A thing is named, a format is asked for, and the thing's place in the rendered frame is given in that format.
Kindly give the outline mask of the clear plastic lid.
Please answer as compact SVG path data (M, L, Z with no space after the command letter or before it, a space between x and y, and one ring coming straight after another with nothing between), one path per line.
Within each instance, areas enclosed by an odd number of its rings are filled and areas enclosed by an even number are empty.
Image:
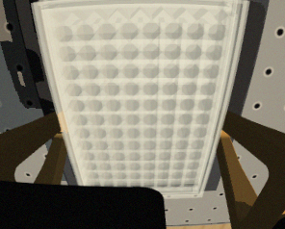
M249 0L38 0L39 48L78 186L202 197Z

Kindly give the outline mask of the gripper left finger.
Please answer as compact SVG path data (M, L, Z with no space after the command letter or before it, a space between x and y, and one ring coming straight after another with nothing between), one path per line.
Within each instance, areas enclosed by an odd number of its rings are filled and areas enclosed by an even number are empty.
M16 182L17 166L52 138L34 183L60 185L67 150L56 111L0 134L0 181Z

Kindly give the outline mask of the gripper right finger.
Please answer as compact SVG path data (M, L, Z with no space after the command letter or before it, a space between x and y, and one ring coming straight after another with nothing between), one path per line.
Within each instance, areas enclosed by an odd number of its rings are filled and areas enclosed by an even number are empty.
M258 196L229 136L268 168ZM272 229L285 217L285 133L227 111L216 153L231 229Z

